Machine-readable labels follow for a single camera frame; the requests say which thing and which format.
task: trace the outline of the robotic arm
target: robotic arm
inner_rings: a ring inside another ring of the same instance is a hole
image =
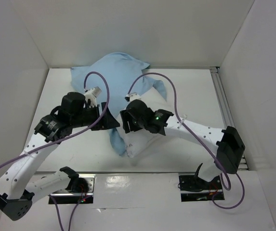
[[[60,106],[43,117],[35,127],[35,133],[20,155],[37,147],[58,141],[72,133],[73,128],[91,125],[100,116],[96,96],[101,92],[93,88],[84,95],[70,92],[63,97]],[[91,130],[106,130],[119,127],[119,123],[107,109],[102,119]],[[81,184],[79,174],[69,167],[63,167],[53,175],[30,182],[36,170],[60,143],[28,154],[12,164],[0,178],[0,210],[11,220],[22,218],[32,204],[60,189],[72,191]]]
[[[148,108],[134,93],[125,110],[120,112],[126,133],[146,129],[151,133],[182,138],[199,145],[200,142],[183,126],[186,124],[216,154],[216,158],[229,174],[236,174],[245,145],[238,131],[228,126],[226,129],[211,128],[183,119],[181,122],[172,112]],[[221,169],[210,160],[201,164],[195,174],[196,180],[210,182],[221,174]]]

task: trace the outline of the white panel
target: white panel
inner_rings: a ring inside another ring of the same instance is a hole
[[[209,70],[147,69],[167,75],[178,93],[178,108],[187,119],[213,128],[223,128],[219,104]],[[62,97],[73,91],[70,69],[50,69],[29,132],[40,119],[60,105]],[[172,87],[163,80],[168,103],[173,105]],[[87,131],[63,142],[39,171],[56,171],[68,166],[76,171],[88,172],[195,172],[198,165],[211,156],[201,146],[182,140],[163,137],[154,142],[136,158],[120,157],[112,149],[107,131]]]
[[[21,152],[46,75],[20,17],[0,1],[0,164]]]
[[[181,202],[177,174],[122,176],[127,178],[111,180],[111,176],[102,176],[100,181],[95,180],[94,204],[78,206],[71,231],[276,231],[254,171],[240,173],[246,196],[233,210],[218,209],[210,201]],[[225,192],[226,200],[219,201],[220,205],[234,205],[241,197],[237,177],[232,176],[231,182],[232,190]],[[96,187],[102,190],[98,196]],[[59,207],[67,230],[74,205]],[[26,227],[28,231],[60,230],[55,207],[48,205],[47,197],[35,203],[21,220],[1,217],[0,231],[20,231]]]
[[[276,1],[255,1],[220,74],[276,223]]]
[[[12,0],[50,67],[115,51],[152,66],[217,66],[253,0]]]

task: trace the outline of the white floor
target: white floor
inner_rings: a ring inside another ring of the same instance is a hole
[[[146,71],[160,72],[171,78],[178,92],[179,111],[187,114],[188,120],[223,128],[223,119],[209,70]],[[70,69],[50,69],[29,135],[33,133],[40,119],[60,105],[64,95],[73,91],[70,81]],[[166,80],[163,81],[168,91],[168,102],[172,105],[172,88]],[[209,154],[196,144],[163,137],[136,158],[129,159],[114,152],[106,131],[87,131],[63,142],[38,171],[56,171],[68,166],[79,172],[189,172],[195,171],[200,163],[209,158]]]
[[[181,202],[178,174],[123,174],[97,176],[94,204],[79,205],[71,231],[275,231],[259,178],[240,171],[246,194],[236,209],[222,210],[210,201]],[[231,176],[232,190],[224,191],[231,206],[241,198],[241,186]],[[59,205],[65,230],[74,205]],[[59,231],[54,205],[48,197],[35,203],[20,220],[2,215],[0,231]]]

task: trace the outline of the white wall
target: white wall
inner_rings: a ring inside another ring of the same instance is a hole
[[[123,51],[154,66],[218,66],[253,0],[11,0],[51,67]]]
[[[10,2],[0,0],[0,164],[23,148],[47,68]]]
[[[255,1],[220,75],[276,223],[276,0]]]

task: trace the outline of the blue cloth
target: blue cloth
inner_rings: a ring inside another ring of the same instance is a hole
[[[119,112],[124,109],[128,102],[125,96],[135,79],[142,74],[142,70],[147,68],[149,64],[137,60],[125,53],[111,53],[92,66],[72,67],[71,85],[80,93],[84,93],[83,82],[85,76],[91,71],[97,71],[102,74],[110,89],[109,110],[114,118],[117,118]],[[101,94],[97,97],[97,103],[106,101],[105,84],[97,75],[90,75],[86,82],[86,88],[100,87]],[[142,95],[149,89],[154,87],[161,96],[166,100],[167,92],[162,81],[155,80],[150,77],[144,77],[137,81],[131,92],[137,92]],[[110,142],[113,149],[119,154],[124,155],[126,151],[124,140],[119,136],[116,128],[108,131],[110,135]]]

